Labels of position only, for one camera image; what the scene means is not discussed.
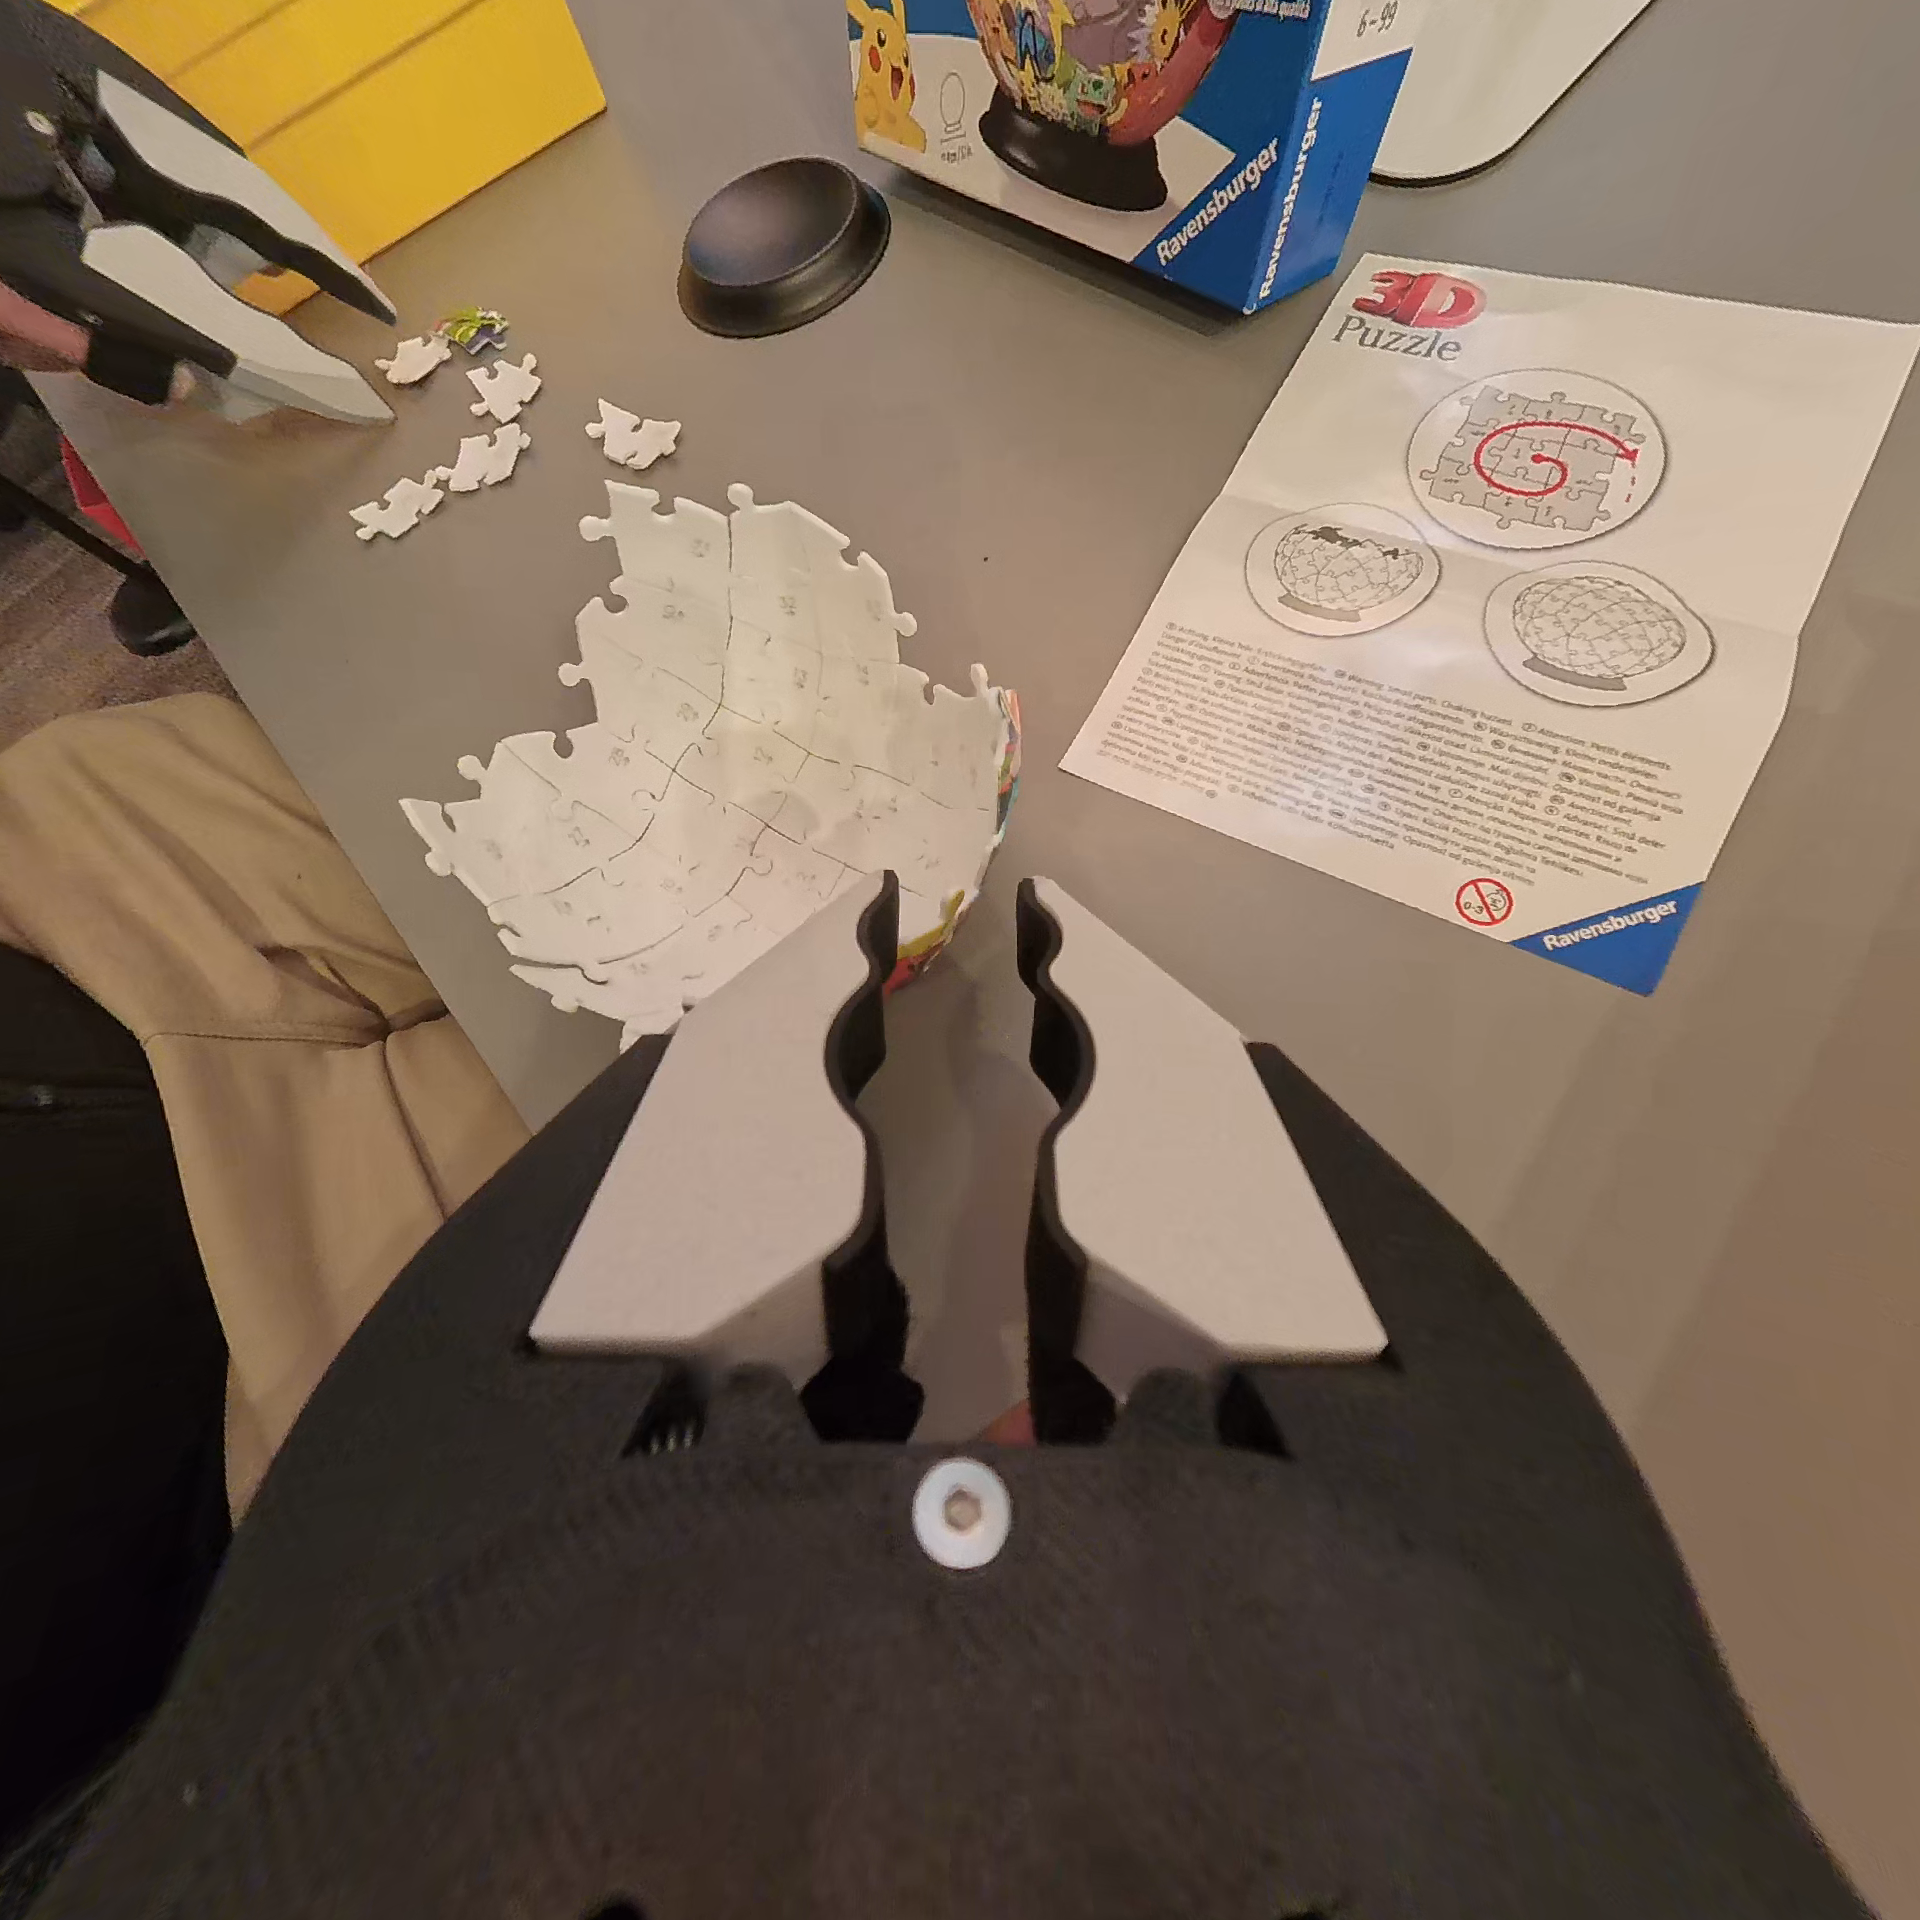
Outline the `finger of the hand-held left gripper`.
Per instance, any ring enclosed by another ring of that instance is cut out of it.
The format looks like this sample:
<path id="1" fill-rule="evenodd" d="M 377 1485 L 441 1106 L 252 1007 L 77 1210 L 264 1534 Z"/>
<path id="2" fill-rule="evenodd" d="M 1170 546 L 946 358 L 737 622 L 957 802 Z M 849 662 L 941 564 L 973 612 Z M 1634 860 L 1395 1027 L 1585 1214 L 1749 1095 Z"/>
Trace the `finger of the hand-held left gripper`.
<path id="1" fill-rule="evenodd" d="M 362 266 L 249 156 L 105 68 L 97 101 L 94 139 L 142 221 L 210 228 L 363 316 L 397 319 Z"/>
<path id="2" fill-rule="evenodd" d="M 82 260 L 228 351 L 230 370 L 217 374 L 219 405 L 228 418 L 285 407 L 355 426 L 393 420 L 390 405 L 362 373 L 222 288 L 197 258 L 157 231 L 136 224 L 94 227 Z"/>

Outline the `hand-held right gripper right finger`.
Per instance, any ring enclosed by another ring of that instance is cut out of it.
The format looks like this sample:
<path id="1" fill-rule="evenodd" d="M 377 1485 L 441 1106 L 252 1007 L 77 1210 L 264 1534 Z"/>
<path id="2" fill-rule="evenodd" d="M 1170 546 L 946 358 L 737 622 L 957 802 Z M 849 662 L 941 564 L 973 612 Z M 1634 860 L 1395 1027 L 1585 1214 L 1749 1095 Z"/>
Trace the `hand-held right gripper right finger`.
<path id="1" fill-rule="evenodd" d="M 1057 879 L 1019 883 L 1014 960 L 1059 1108 L 1025 1240 L 1036 1432 L 1107 1432 L 1160 1371 L 1378 1359 L 1262 1048 Z"/>

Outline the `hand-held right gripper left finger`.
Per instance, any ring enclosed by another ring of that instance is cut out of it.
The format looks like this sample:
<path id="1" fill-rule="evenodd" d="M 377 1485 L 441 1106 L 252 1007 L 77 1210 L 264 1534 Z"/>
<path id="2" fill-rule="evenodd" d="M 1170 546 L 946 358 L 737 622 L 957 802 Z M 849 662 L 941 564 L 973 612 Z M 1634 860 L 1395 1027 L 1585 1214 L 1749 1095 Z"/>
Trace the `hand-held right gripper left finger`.
<path id="1" fill-rule="evenodd" d="M 684 1015 L 536 1312 L 542 1354 L 778 1368 L 816 1432 L 913 1432 L 908 1301 L 858 1095 L 898 879 L 858 878 Z"/>

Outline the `pile of puzzle pieces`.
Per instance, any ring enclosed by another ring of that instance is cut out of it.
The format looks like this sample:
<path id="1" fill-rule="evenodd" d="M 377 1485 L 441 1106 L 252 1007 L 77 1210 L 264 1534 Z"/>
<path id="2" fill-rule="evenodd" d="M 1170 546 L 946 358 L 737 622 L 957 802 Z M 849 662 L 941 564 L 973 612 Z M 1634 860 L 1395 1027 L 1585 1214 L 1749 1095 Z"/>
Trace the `pile of puzzle pieces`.
<path id="1" fill-rule="evenodd" d="M 499 348 L 504 339 L 496 310 L 467 309 L 427 334 L 402 339 L 376 358 L 376 370 L 393 388 L 413 388 L 446 368 L 454 351 Z M 437 464 L 420 477 L 402 475 L 379 498 L 352 507 L 360 543 L 408 536 L 448 498 L 485 493 L 514 477 L 521 454 L 533 446 L 521 418 L 544 387 L 538 356 L 494 351 L 465 378 L 473 391 L 469 411 L 485 430 L 462 437 L 450 464 Z M 684 426 L 600 399 L 582 431 L 613 466 L 645 474 L 678 451 Z"/>

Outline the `partly built white puzzle ball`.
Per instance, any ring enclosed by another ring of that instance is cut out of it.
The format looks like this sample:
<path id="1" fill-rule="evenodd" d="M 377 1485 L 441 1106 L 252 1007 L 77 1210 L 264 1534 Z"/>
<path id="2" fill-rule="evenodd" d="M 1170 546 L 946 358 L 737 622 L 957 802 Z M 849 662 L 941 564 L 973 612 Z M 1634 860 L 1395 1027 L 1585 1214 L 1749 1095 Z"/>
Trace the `partly built white puzzle ball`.
<path id="1" fill-rule="evenodd" d="M 1017 797 L 1017 694 L 902 660 L 890 574 L 793 500 L 728 510 L 609 482 L 609 596 L 561 682 L 593 719 L 462 756 L 462 800 L 402 800 L 426 867 L 485 909 L 565 1015 L 669 1030 L 867 878 L 898 879 L 897 976 L 953 936 Z"/>

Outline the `black round ball stand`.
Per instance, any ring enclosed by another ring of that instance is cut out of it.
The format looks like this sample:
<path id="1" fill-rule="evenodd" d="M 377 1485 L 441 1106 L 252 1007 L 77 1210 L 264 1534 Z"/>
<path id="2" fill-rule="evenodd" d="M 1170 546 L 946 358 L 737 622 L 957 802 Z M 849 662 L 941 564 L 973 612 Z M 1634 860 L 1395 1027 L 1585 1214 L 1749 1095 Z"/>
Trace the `black round ball stand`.
<path id="1" fill-rule="evenodd" d="M 781 158 L 723 184 L 690 219 L 686 319 L 717 339 L 772 339 L 832 312 L 876 275 L 892 211 L 829 158 Z"/>

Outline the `blue cartoon puzzle box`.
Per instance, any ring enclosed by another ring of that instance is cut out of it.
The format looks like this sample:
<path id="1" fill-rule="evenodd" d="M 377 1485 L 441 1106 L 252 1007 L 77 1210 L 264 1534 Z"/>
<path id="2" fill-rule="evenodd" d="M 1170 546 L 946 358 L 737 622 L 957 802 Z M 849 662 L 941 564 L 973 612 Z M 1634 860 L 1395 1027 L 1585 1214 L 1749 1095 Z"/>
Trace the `blue cartoon puzzle box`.
<path id="1" fill-rule="evenodd" d="M 1242 316 L 1323 279 L 1414 2 L 849 2 L 862 149 Z"/>

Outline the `person's left hand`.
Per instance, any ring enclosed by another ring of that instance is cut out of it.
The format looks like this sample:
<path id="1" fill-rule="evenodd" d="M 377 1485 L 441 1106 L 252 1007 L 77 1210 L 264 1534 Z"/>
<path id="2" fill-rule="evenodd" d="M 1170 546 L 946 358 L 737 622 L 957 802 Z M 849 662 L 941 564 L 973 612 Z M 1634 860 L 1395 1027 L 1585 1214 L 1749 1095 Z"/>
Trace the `person's left hand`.
<path id="1" fill-rule="evenodd" d="M 26 373 L 84 373 L 89 330 L 0 286 L 3 364 Z"/>

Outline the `yellow plastic bin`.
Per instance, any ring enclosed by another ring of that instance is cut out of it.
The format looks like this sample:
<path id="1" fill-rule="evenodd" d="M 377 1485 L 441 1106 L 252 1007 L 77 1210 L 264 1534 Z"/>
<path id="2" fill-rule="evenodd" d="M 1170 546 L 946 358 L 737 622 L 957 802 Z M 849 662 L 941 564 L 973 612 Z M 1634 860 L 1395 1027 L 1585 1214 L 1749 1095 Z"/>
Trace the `yellow plastic bin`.
<path id="1" fill-rule="evenodd" d="M 565 2 L 59 2 L 368 262 L 609 107 Z"/>

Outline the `orange red item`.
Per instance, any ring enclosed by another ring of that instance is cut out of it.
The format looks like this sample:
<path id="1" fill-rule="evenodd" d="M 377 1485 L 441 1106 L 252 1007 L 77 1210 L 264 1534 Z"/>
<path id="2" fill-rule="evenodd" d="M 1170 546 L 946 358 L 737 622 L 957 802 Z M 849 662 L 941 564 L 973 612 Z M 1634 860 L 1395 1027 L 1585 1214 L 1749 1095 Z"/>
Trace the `orange red item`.
<path id="1" fill-rule="evenodd" d="M 146 556 L 140 548 L 138 539 L 131 534 L 131 527 L 125 525 L 117 507 L 109 502 L 98 477 L 84 466 L 82 458 L 65 435 L 59 437 L 59 460 L 65 469 L 65 479 L 81 514 L 89 518 L 107 539 L 129 550 L 133 559 L 144 559 Z"/>

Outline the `folded paper instruction leaflet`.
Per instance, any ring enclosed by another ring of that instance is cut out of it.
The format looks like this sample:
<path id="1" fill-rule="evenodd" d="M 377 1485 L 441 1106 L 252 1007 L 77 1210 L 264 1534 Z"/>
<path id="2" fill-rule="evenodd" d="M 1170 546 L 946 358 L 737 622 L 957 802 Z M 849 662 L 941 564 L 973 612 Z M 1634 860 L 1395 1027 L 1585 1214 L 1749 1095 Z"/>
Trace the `folded paper instruction leaflet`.
<path id="1" fill-rule="evenodd" d="M 1360 255 L 1064 771 L 1651 994 L 1914 366 L 1912 322 Z"/>

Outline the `white flat board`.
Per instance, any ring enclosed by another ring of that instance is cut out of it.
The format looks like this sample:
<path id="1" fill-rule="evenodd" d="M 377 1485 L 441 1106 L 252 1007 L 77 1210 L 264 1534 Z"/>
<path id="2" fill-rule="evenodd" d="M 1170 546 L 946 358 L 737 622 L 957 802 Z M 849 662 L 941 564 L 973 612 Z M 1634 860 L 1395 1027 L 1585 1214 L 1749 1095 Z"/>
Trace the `white flat board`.
<path id="1" fill-rule="evenodd" d="M 1508 156 L 1648 2 L 1419 4 L 1408 74 L 1372 179 L 1445 184 Z"/>

